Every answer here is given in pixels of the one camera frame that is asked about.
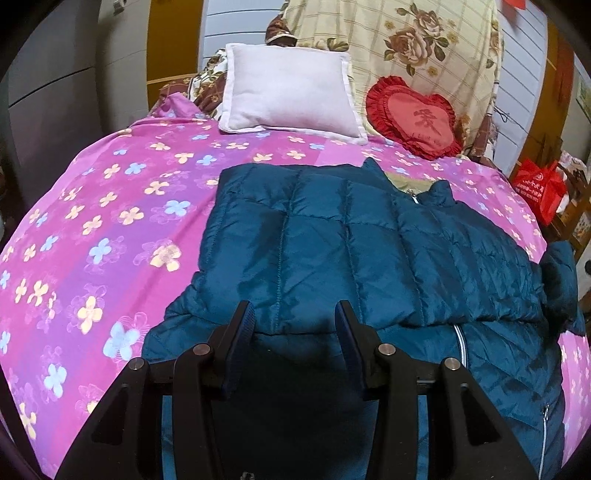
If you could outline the red heart-shaped cushion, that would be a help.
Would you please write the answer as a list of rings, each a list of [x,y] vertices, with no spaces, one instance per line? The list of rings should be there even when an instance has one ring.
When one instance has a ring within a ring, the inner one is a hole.
[[[370,88],[366,114],[376,132],[424,159],[462,151],[452,105],[439,94],[418,93],[399,76],[382,77]]]

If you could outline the white wall socket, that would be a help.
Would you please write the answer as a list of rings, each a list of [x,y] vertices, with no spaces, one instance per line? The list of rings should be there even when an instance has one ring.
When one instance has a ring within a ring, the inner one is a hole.
[[[113,0],[113,14],[118,15],[122,13],[125,9],[126,0]]]

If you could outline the brown floral blanket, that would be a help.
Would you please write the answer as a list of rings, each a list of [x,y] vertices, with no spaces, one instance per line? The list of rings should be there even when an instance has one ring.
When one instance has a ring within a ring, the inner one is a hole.
[[[192,102],[204,115],[218,120],[221,117],[222,96],[228,72],[228,57],[223,48],[211,56],[197,73],[181,75],[165,81],[150,113],[164,105],[165,99],[179,93]]]

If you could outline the wooden shelf rack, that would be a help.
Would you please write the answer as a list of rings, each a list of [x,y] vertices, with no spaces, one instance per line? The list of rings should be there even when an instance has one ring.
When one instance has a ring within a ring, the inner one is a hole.
[[[590,167],[562,151],[557,171],[567,195],[550,224],[550,233],[553,240],[568,241],[578,261],[590,241]]]

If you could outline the cream rose-print quilt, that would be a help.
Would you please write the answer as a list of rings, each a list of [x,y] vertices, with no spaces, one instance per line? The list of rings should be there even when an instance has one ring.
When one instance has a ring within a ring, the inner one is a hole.
[[[503,55],[494,1],[287,1],[264,41],[349,54],[356,110],[372,136],[367,97],[381,78],[445,98],[461,152],[494,108]]]

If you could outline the red shopping bag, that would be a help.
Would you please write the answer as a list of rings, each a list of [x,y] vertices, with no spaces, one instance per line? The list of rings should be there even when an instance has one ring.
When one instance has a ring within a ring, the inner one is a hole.
[[[514,190],[526,201],[539,224],[550,225],[567,194],[567,187],[557,171],[558,162],[540,167],[524,159],[513,181]]]

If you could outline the grey refrigerator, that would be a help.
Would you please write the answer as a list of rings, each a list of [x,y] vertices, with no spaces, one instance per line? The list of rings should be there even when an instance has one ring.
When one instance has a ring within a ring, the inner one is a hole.
[[[150,4],[61,2],[1,81],[1,170],[7,202],[31,207],[74,156],[148,111]]]

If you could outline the pink floral bed sheet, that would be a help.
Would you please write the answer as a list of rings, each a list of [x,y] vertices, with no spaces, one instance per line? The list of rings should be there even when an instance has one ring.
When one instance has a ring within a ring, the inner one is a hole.
[[[221,173],[243,164],[377,163],[417,196],[439,181],[539,260],[550,245],[495,170],[426,160],[402,145],[358,146],[294,132],[225,135],[179,94],[154,117],[82,150],[1,255],[1,365],[42,471],[54,476],[116,376],[197,272]],[[590,425],[585,333],[560,334],[565,448]]]

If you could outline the dark teal puffer jacket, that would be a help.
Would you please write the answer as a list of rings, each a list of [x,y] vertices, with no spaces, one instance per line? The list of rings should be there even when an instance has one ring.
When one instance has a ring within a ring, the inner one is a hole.
[[[377,407],[346,371],[335,306],[346,300],[411,357],[459,359],[541,479],[565,448],[564,331],[585,331],[571,246],[539,260],[457,201],[445,181],[417,196],[373,160],[360,167],[243,164],[224,170],[197,272],[143,343],[171,360],[240,301],[256,314],[232,403],[231,444],[259,479],[361,479]]]

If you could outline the white square pillow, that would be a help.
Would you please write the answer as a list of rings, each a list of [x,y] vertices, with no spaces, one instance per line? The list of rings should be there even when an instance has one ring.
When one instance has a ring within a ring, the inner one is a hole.
[[[221,131],[281,130],[368,142],[349,80],[349,54],[240,43],[228,43],[225,52]]]

